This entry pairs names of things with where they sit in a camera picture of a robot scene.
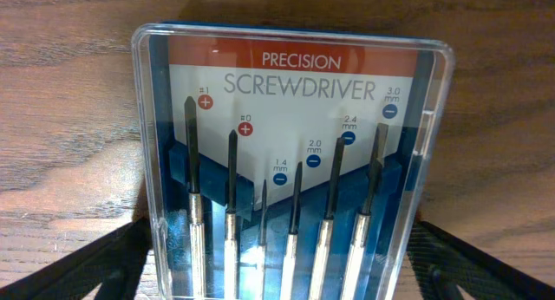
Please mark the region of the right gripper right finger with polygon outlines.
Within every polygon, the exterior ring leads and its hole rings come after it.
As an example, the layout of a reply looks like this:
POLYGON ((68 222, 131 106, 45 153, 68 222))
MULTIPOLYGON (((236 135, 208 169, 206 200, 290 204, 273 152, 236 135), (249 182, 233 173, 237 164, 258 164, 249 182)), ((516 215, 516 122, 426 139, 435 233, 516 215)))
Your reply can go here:
POLYGON ((425 299, 553 299, 554 288, 427 221, 413 223, 408 258, 425 299))

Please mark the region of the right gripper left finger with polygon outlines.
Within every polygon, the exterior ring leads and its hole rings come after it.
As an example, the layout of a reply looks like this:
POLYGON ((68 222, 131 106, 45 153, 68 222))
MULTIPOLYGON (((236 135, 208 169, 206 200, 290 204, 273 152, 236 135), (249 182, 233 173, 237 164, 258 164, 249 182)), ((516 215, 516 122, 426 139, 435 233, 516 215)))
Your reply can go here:
POLYGON ((147 218, 130 222, 1 289, 2 299, 133 299, 152 248, 147 218))

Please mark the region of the precision screwdriver set case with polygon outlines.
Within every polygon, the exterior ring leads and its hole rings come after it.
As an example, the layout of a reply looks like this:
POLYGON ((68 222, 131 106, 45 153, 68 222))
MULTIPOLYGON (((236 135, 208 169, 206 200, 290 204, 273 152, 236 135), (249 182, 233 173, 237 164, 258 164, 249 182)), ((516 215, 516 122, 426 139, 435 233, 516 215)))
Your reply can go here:
POLYGON ((393 296, 447 44, 150 23, 131 49, 163 298, 393 296))

